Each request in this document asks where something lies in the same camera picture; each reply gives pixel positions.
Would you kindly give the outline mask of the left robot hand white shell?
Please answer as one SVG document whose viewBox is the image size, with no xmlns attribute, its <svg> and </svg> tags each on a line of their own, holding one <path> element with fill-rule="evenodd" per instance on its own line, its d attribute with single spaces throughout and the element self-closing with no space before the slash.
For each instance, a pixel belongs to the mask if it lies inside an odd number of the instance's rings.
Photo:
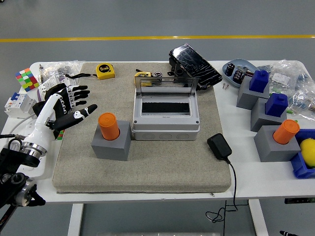
<svg viewBox="0 0 315 236">
<path fill-rule="evenodd" d="M 65 84 L 46 91 L 44 100 L 33 106 L 37 119 L 34 130 L 23 141 L 22 152 L 37 158 L 45 156 L 60 131 L 77 125 L 97 109 L 97 105 L 92 104 L 81 110 L 72 110 L 86 104 L 89 93 L 87 86 Z"/>
</svg>

